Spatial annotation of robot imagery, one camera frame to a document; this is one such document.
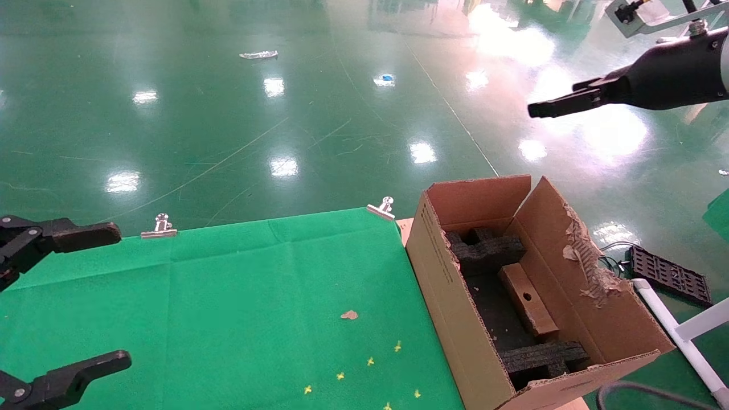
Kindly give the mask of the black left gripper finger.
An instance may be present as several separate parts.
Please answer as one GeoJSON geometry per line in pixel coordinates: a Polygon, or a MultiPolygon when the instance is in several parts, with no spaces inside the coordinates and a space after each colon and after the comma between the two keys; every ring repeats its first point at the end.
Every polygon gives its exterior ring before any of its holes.
{"type": "Polygon", "coordinates": [[[92,381],[125,371],[132,363],[125,350],[72,363],[24,382],[1,371],[2,409],[62,409],[80,402],[92,381]]]}
{"type": "Polygon", "coordinates": [[[15,215],[1,220],[1,291],[52,253],[71,253],[121,241],[112,222],[79,226],[68,218],[26,220],[15,215]]]}

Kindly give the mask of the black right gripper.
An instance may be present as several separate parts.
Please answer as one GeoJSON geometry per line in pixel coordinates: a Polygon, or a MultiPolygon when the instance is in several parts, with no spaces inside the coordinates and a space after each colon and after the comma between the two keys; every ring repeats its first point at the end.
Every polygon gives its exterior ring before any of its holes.
{"type": "Polygon", "coordinates": [[[529,117],[557,118],[617,103],[624,97],[624,104],[649,110],[727,100],[727,28],[656,45],[625,71],[618,68],[579,81],[568,95],[531,103],[529,117]],[[622,76],[627,78],[628,93],[627,83],[618,80],[622,76]]]}

